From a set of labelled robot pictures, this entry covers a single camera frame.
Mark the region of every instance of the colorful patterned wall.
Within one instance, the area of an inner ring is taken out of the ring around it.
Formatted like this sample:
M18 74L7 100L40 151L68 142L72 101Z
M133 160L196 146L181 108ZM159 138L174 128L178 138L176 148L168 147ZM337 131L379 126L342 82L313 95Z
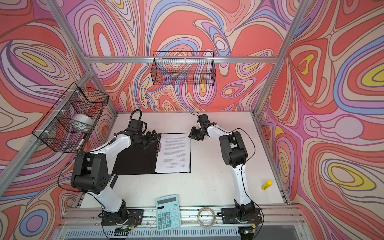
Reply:
M384 2L315 0L258 117L313 239L384 239Z
M151 56L213 50L277 56L297 1L67 1L61 6L86 55ZM253 110L271 64L218 64L212 86L153 86L151 64L94 64L117 111Z
M84 73L43 0L0 2L0 172L63 91ZM100 145L113 115L105 109L86 148ZM0 197L0 240L48 239L76 193L56 186L72 154L42 145ZM69 166L64 175L71 175ZM69 187L69 180L61 184Z

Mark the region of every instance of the calculator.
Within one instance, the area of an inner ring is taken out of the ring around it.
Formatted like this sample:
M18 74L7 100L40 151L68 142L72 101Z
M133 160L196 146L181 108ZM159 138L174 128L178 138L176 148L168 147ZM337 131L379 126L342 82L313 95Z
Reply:
M177 195L156 199L157 230L164 231L181 226Z

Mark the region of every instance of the wire mesh basket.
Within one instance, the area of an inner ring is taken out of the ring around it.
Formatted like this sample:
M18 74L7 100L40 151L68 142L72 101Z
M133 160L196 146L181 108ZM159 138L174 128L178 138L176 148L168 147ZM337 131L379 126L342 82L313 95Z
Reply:
M213 51L154 51L154 85L215 85Z
M37 126L32 134L55 152L78 153L84 149L108 100L106 93L77 87L41 134L37 136Z

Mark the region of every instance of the white paper sheet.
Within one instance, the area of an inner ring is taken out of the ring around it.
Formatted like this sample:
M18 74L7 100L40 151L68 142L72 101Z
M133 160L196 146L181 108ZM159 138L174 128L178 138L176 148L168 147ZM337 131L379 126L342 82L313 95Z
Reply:
M156 173L189 172L191 141L188 133L163 133Z

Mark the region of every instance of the marker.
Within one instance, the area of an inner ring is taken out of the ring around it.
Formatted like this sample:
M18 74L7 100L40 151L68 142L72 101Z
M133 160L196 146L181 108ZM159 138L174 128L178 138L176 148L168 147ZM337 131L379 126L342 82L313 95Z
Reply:
M272 181L271 180L268 180L264 186L262 186L262 190L264 191L265 189L269 188L270 186L272 186Z

